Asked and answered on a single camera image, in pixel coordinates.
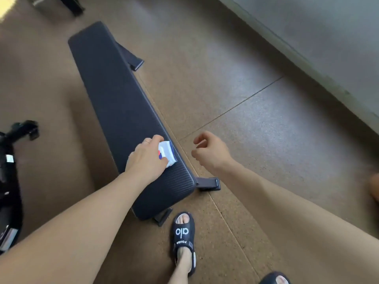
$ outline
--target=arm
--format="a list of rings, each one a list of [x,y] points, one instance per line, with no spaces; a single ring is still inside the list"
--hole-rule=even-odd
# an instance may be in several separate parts
[[[377,239],[243,167],[212,133],[194,143],[192,156],[226,184],[305,283],[379,281]]]
[[[135,199],[166,168],[160,141],[146,138],[124,173],[0,256],[2,283],[92,283]]]

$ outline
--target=slide sandal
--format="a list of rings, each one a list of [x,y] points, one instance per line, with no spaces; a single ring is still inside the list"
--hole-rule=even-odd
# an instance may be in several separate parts
[[[187,214],[189,216],[189,222],[184,224],[177,224],[176,220],[182,214]],[[173,236],[173,253],[175,256],[175,263],[177,262],[177,252],[180,247],[188,247],[192,252],[192,268],[188,273],[188,276],[191,276],[195,272],[196,268],[196,253],[194,248],[195,221],[189,212],[183,211],[175,216],[173,221]]]

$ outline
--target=alo logo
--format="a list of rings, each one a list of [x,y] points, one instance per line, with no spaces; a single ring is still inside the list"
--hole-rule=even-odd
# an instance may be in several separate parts
[[[182,235],[187,235],[188,234],[188,228],[177,228],[175,230],[176,235],[180,235],[180,238],[182,238]]]

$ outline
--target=brown floor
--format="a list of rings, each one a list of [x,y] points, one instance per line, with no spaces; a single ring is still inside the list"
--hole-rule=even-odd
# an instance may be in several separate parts
[[[26,0],[0,24],[0,129],[40,123],[16,145],[25,206],[22,237],[116,175],[68,38],[102,20],[145,60],[137,77],[171,135],[190,156],[208,129],[269,180],[379,236],[365,183],[379,171],[378,136],[217,0],[82,0],[74,19],[58,0]],[[223,187],[174,206],[196,218],[193,283],[257,283],[289,272],[241,203]],[[127,215],[96,283],[164,283],[173,269],[168,228]]]

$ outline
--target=sunlight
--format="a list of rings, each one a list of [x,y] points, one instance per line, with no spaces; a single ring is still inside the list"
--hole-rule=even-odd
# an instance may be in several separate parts
[[[13,7],[16,0],[0,0],[0,21],[4,19],[6,13]]]

